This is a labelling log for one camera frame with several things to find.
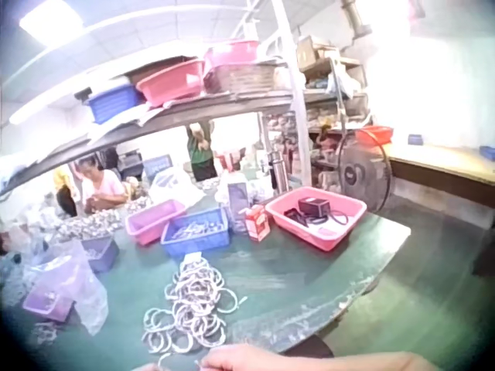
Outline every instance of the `electric fan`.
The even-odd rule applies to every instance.
[[[366,130],[349,131],[337,151],[342,194],[360,199],[368,211],[380,211],[391,192],[390,161],[377,138]]]

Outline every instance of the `wicker basket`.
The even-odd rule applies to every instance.
[[[205,77],[209,94],[274,90],[275,64],[232,64],[214,67]]]

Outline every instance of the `blue plastic basket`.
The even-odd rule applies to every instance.
[[[223,225],[222,230],[201,235],[199,237],[184,238],[180,240],[172,240],[174,233],[182,228],[188,226],[192,222],[196,223],[218,223]],[[212,209],[203,211],[201,213],[182,216],[171,220],[168,226],[165,227],[162,234],[161,244],[163,249],[171,256],[185,255],[190,253],[196,253],[198,251],[205,251],[213,249],[215,247],[228,246],[230,243],[230,236],[228,231],[228,219],[225,210]]]
[[[409,145],[423,145],[423,137],[420,134],[410,134],[408,136],[408,144]]]
[[[170,158],[170,155],[163,155],[144,160],[142,164],[145,166],[146,177],[151,184],[159,172],[172,167],[172,159]]]
[[[132,84],[122,85],[97,94],[87,102],[93,111],[94,122],[103,124],[116,114],[137,106],[139,93]]]
[[[87,260],[94,273],[107,272],[113,267],[118,255],[118,246],[113,236],[83,240],[81,243],[85,250],[95,250],[99,254],[96,259]]]
[[[484,158],[488,158],[490,161],[495,161],[495,148],[488,145],[482,145],[480,147],[480,154]]]

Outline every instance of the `green table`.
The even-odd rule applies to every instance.
[[[211,204],[205,198],[196,208]],[[286,350],[329,324],[382,272],[410,233],[409,228],[366,214],[348,238],[329,253],[317,250],[272,224],[261,243],[232,236],[228,248],[205,252],[239,298],[248,299],[224,315],[227,341],[249,342],[277,352]],[[52,345],[33,352],[51,369],[127,370],[158,361],[141,342],[142,317],[151,307],[168,308],[163,288],[178,263],[159,244],[142,248],[124,230],[113,269],[99,278],[108,291],[109,315],[94,337],[75,313]],[[18,309],[5,316],[25,339],[35,319]],[[202,350],[166,360],[172,371],[190,371]]]

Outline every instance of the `wooden table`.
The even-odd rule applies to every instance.
[[[384,146],[391,160],[418,165],[495,186],[495,162],[468,148],[433,145]]]
[[[194,209],[214,205],[205,197]],[[318,332],[359,298],[388,265],[410,229],[366,214],[340,245],[324,253],[290,233],[271,226],[261,243],[234,235],[230,246],[205,252],[204,257],[225,278],[226,287],[247,300],[227,322],[227,341],[249,342],[281,352]],[[87,334],[75,312],[52,345],[33,349],[49,369],[129,370],[158,357],[142,343],[142,317],[151,307],[166,307],[163,288],[171,282],[178,262],[159,244],[138,247],[124,230],[115,234],[120,254],[111,271],[98,278],[108,292],[109,314],[101,331]],[[21,308],[4,313],[22,341],[36,318]],[[171,356],[173,371],[196,369],[205,350]]]

